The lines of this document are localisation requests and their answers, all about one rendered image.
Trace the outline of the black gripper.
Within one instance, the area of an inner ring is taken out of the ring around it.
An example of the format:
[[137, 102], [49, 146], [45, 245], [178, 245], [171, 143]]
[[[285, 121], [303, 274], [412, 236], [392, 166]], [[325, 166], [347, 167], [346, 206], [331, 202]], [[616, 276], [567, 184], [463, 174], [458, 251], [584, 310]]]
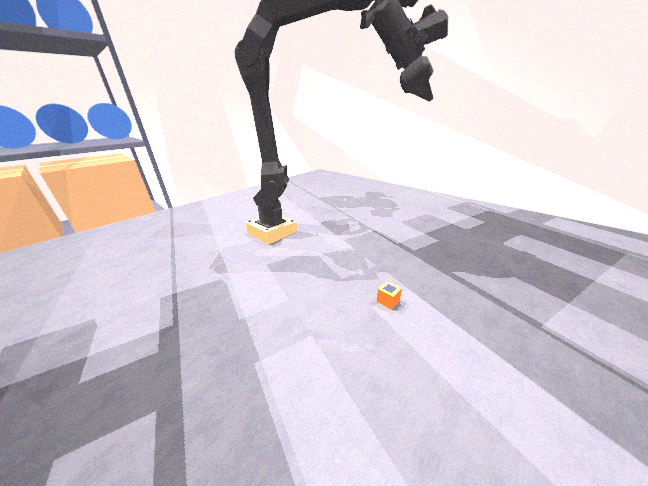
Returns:
[[434, 97], [429, 79], [434, 69], [428, 56], [422, 56], [423, 52], [419, 54], [412, 31], [411, 21], [407, 17], [399, 31], [383, 43], [398, 71], [404, 69], [399, 79], [403, 91], [430, 102]]

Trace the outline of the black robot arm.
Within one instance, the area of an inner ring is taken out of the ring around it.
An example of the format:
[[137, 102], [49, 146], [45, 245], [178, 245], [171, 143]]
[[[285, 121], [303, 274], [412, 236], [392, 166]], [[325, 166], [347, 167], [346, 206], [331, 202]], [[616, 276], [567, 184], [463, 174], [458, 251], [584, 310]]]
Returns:
[[[374, 3], [367, 10], [372, 1]], [[253, 197], [258, 206], [255, 223], [271, 228], [287, 220], [282, 218], [279, 197], [289, 182], [287, 165], [278, 157], [269, 101], [270, 62], [279, 27], [331, 10], [361, 11], [360, 29], [372, 24], [382, 42], [393, 37], [403, 26], [407, 15], [403, 7], [413, 7], [419, 0], [260, 0], [255, 15], [234, 50], [235, 60], [248, 90], [262, 159], [261, 190]], [[364, 10], [365, 9], [365, 10]], [[449, 15], [436, 11], [433, 4], [424, 7], [422, 16], [413, 23], [413, 34], [419, 54], [424, 45], [448, 36]], [[421, 51], [422, 50], [422, 51]]]

